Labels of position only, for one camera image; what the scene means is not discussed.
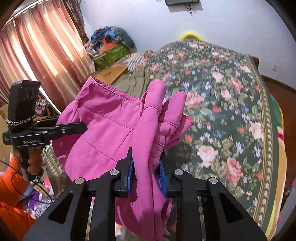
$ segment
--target triangular cutout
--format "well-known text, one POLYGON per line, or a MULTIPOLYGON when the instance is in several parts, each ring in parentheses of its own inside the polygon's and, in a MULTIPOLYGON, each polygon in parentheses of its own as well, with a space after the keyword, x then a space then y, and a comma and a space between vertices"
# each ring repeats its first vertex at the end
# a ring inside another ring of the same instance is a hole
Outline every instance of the triangular cutout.
POLYGON ((219 193, 227 223, 233 223, 243 219, 239 210, 231 203, 224 193, 219 193))
POLYGON ((70 192, 64 200, 56 207, 55 210, 48 216, 48 219, 60 224, 64 224, 70 208, 74 194, 70 192))

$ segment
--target orange jacket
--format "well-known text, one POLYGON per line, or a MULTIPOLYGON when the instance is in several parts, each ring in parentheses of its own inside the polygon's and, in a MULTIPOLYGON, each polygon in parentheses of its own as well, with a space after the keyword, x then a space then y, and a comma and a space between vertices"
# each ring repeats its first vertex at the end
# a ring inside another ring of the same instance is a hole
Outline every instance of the orange jacket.
MULTIPOLYGON (((16 170, 20 168, 14 156, 11 159, 10 166, 16 170)), ((11 177, 14 173, 15 170, 8 167, 3 176, 0 177, 0 218, 16 239, 21 241, 35 220, 27 213, 14 207, 21 198, 21 195, 14 189, 11 183, 11 177)), ((13 185, 20 193, 26 191, 28 184, 29 182, 25 181, 19 173, 14 175, 13 185)))

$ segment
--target curtain rod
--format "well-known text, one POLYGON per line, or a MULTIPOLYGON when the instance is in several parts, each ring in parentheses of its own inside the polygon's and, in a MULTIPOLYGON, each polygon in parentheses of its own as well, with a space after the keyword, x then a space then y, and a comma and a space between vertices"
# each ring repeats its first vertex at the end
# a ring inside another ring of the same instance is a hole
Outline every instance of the curtain rod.
POLYGON ((17 12, 16 14, 14 14, 10 19, 8 19, 8 21, 6 22, 6 24, 4 25, 3 29, 5 28, 5 26, 11 21, 13 20, 15 17, 17 17, 18 15, 22 14, 24 11, 28 10, 29 8, 34 7, 35 5, 43 2, 43 1, 47 1, 47 0, 37 0, 33 3, 31 3, 30 5, 28 5, 27 7, 24 7, 22 10, 20 10, 19 12, 17 12))

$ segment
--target curtain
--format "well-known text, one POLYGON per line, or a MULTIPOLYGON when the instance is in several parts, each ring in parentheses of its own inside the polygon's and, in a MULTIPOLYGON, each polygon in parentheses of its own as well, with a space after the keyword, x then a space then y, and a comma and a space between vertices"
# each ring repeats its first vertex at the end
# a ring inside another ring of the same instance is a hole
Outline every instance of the curtain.
MULTIPOLYGON (((87 76, 94 72, 94 64, 65 5, 62 0, 45 0, 18 15, 14 22, 4 30, 16 32, 21 53, 15 45, 12 48, 18 59, 25 58, 21 60, 23 66, 28 63, 25 70, 30 77, 22 79, 34 77, 40 81, 54 105, 63 111, 75 99, 87 76)), ((8 83, 20 80, 4 79, 8 83)))
POLYGON ((83 16, 79 6, 81 0, 63 0, 63 1, 79 33, 82 43, 83 44, 87 43, 89 38, 86 36, 85 30, 84 30, 83 16))
POLYGON ((29 80, 29 76, 18 58, 20 42, 11 21, 0 32, 0 106, 8 104, 9 89, 13 82, 29 80))

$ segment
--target wall outlet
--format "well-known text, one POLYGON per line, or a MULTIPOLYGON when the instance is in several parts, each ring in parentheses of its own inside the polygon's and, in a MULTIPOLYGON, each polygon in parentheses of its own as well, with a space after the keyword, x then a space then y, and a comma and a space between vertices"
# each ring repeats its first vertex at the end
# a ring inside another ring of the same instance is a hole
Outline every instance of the wall outlet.
POLYGON ((275 64, 272 65, 272 70, 276 72, 277 71, 277 65, 275 65, 275 64))

